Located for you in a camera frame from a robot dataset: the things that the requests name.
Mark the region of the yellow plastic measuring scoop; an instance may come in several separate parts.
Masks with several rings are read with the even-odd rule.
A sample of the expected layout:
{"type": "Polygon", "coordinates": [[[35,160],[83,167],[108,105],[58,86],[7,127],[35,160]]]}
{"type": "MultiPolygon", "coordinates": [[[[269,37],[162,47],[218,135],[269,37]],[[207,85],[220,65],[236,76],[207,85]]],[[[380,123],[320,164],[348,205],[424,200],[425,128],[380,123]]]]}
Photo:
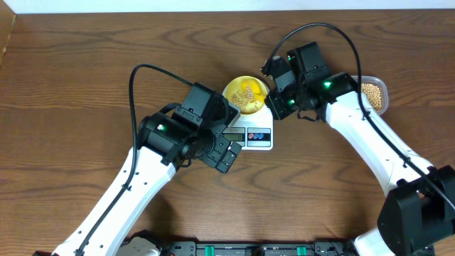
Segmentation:
{"type": "Polygon", "coordinates": [[[245,83],[244,94],[249,102],[264,102],[265,99],[262,87],[255,80],[248,80],[245,83]]]}

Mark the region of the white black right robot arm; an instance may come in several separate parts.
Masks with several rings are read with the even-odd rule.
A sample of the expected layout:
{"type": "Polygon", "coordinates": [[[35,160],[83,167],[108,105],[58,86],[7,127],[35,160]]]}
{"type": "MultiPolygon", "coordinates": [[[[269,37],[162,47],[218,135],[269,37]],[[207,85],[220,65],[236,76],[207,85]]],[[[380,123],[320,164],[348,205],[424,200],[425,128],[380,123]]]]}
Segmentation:
{"type": "Polygon", "coordinates": [[[354,239],[357,255],[414,255],[454,235],[454,170],[411,150],[358,92],[355,77],[331,73],[317,43],[272,56],[262,73],[276,85],[265,100],[275,119],[315,111],[380,183],[386,200],[376,228],[354,239]]]}

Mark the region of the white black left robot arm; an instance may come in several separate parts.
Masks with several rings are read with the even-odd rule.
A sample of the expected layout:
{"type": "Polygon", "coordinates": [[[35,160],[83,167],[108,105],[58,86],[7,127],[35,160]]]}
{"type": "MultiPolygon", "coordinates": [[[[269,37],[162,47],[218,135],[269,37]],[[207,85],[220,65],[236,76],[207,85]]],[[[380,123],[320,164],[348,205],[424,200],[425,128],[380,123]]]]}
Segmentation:
{"type": "Polygon", "coordinates": [[[199,159],[221,173],[241,147],[222,133],[240,109],[195,83],[183,103],[143,118],[123,167],[90,214],[53,255],[115,255],[151,199],[177,170],[199,159]]]}

